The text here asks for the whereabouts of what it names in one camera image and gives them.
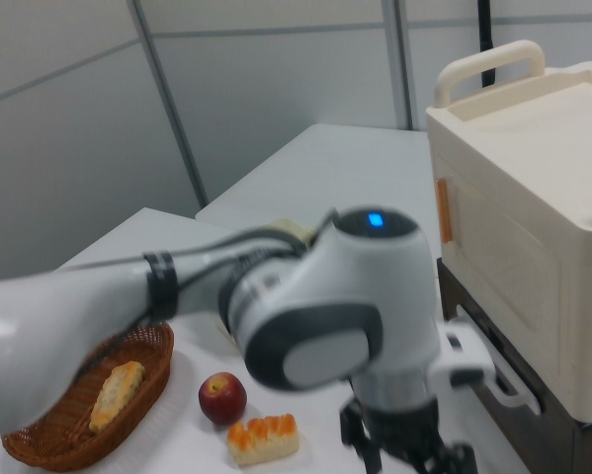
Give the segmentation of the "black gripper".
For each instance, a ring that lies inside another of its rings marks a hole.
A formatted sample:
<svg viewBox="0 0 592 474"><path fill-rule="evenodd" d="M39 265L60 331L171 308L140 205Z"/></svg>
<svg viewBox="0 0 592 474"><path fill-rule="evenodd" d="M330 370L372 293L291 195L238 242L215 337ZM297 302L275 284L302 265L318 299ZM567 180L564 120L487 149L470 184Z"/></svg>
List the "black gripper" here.
<svg viewBox="0 0 592 474"><path fill-rule="evenodd" d="M351 399L340 411L342 443L354 448L368 473L382 470L381 453L411 466L417 473L474 473L473 448L445 445L439 433L436 400L399 413L385 413Z"/></svg>

